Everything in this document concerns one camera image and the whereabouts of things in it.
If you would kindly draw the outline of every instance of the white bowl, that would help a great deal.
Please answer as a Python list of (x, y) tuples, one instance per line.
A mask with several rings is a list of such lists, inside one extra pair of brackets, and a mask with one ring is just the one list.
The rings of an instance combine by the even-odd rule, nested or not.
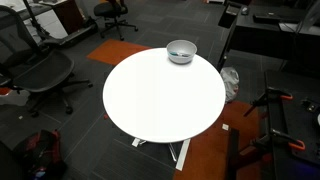
[(197, 46), (190, 41), (176, 40), (167, 45), (169, 59), (178, 64), (186, 64), (192, 61), (197, 52)]

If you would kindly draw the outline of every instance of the black office chair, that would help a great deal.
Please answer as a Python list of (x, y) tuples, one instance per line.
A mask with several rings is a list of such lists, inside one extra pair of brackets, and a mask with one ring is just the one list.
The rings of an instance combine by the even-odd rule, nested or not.
[(0, 87), (13, 90), (27, 90), (32, 116), (50, 94), (57, 92), (66, 105), (66, 113), (73, 109), (69, 104), (63, 87), (78, 83), (92, 84), (89, 80), (68, 82), (73, 76), (74, 62), (58, 51), (43, 53), (31, 37), (19, 14), (0, 6)]
[(106, 22), (105, 29), (100, 32), (102, 38), (104, 38), (104, 33), (109, 29), (116, 27), (120, 35), (120, 40), (123, 41), (121, 30), (119, 26), (133, 27), (135, 31), (138, 31), (137, 26), (130, 25), (126, 20), (118, 21), (117, 17), (128, 13), (128, 7), (124, 4), (124, 0), (108, 0), (107, 2), (100, 3), (94, 7), (94, 14), (96, 16), (102, 16), (106, 20), (107, 18), (112, 18), (114, 22)]

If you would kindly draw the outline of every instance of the round white table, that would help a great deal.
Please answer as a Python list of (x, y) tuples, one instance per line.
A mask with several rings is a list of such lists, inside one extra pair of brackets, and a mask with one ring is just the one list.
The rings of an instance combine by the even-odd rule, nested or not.
[(166, 48), (138, 52), (119, 63), (103, 89), (110, 119), (129, 135), (155, 143), (192, 138), (209, 128), (225, 104), (218, 71), (195, 55), (171, 62)]

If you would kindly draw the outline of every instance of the chair base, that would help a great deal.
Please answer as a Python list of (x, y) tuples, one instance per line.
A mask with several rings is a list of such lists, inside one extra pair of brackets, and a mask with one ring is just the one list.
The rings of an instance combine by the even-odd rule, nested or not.
[(39, 116), (39, 109), (40, 109), (41, 105), (45, 102), (45, 100), (51, 94), (58, 93), (58, 95), (62, 98), (63, 103), (64, 103), (64, 105), (66, 107), (66, 111), (65, 112), (67, 114), (72, 114), (73, 108), (72, 108), (71, 103), (68, 100), (66, 94), (62, 90), (62, 88), (68, 87), (68, 86), (72, 86), (72, 85), (75, 85), (75, 84), (83, 84), (83, 83), (87, 84), (87, 86), (89, 88), (91, 88), (93, 86), (93, 84), (88, 79), (80, 80), (80, 81), (71, 81), (71, 82), (69, 82), (68, 79), (67, 79), (61, 85), (57, 86), (56, 88), (53, 88), (50, 91), (46, 91), (46, 92), (43, 92), (43, 93), (40, 93), (40, 94), (31, 94), (29, 100), (30, 99), (35, 99), (35, 103), (28, 108), (28, 112), (31, 113), (32, 117)]
[(139, 29), (137, 28), (137, 26), (135, 25), (131, 25), (131, 24), (128, 24), (128, 22), (126, 20), (121, 20), (121, 21), (118, 21), (117, 18), (113, 18), (114, 22), (106, 22), (105, 23), (105, 29), (103, 29), (102, 31), (100, 31), (100, 36), (101, 38), (104, 38), (104, 33), (114, 27), (117, 28), (117, 31), (119, 33), (119, 36), (120, 36), (120, 40), (123, 41), (124, 38), (122, 36), (122, 32), (121, 32), (121, 29), (120, 29), (120, 26), (126, 26), (126, 27), (133, 27), (134, 28), (134, 31), (138, 31)]

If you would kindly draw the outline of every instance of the trash bag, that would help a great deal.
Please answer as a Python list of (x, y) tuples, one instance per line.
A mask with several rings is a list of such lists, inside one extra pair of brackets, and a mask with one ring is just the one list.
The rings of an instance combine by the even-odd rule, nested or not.
[(226, 88), (226, 103), (233, 101), (239, 90), (239, 75), (233, 67), (222, 68), (220, 75)]

